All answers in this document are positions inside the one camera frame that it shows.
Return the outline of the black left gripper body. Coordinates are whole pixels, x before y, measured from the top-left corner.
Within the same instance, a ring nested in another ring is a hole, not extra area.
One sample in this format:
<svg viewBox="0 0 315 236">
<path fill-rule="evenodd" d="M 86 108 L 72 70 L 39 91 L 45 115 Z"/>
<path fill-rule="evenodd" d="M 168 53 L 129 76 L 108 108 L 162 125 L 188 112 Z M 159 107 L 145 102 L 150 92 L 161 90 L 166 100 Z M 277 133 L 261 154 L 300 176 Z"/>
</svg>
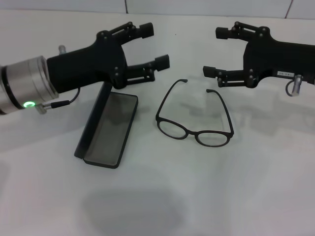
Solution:
<svg viewBox="0 0 315 236">
<path fill-rule="evenodd" d="M 83 49 L 47 59 L 50 81 L 57 93 L 98 82 L 116 89 L 126 87 L 125 54 L 109 31 L 97 33 L 95 42 Z"/>
</svg>

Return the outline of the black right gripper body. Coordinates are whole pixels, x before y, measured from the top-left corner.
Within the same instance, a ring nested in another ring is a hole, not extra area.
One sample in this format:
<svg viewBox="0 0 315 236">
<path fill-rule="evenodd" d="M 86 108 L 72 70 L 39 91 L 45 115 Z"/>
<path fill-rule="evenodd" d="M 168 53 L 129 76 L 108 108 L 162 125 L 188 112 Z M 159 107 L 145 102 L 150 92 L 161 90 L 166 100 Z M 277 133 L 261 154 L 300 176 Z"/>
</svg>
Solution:
<svg viewBox="0 0 315 236">
<path fill-rule="evenodd" d="M 243 28 L 243 40 L 248 42 L 243 56 L 246 87 L 255 88 L 266 77 L 289 79 L 289 73 L 315 83 L 314 45 L 277 41 L 268 27 Z"/>
</svg>

